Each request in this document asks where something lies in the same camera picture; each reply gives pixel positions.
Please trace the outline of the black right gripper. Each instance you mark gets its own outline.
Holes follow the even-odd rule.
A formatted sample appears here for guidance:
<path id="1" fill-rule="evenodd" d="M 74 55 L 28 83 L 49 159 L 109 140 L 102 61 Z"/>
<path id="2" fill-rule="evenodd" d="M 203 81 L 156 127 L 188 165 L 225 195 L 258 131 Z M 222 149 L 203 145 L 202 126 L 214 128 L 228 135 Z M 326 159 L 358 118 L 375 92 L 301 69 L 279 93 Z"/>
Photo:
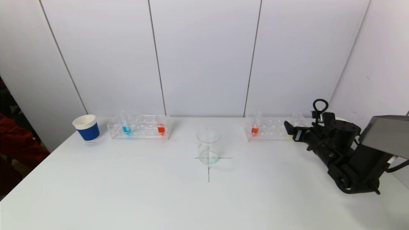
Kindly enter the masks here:
<path id="1" fill-rule="evenodd" d="M 307 144 L 307 150 L 314 153 L 327 152 L 327 147 L 324 144 L 325 136 L 323 135 L 323 127 L 294 127 L 290 122 L 285 121 L 284 127 L 288 135 L 293 135 L 295 142 L 303 142 Z"/>

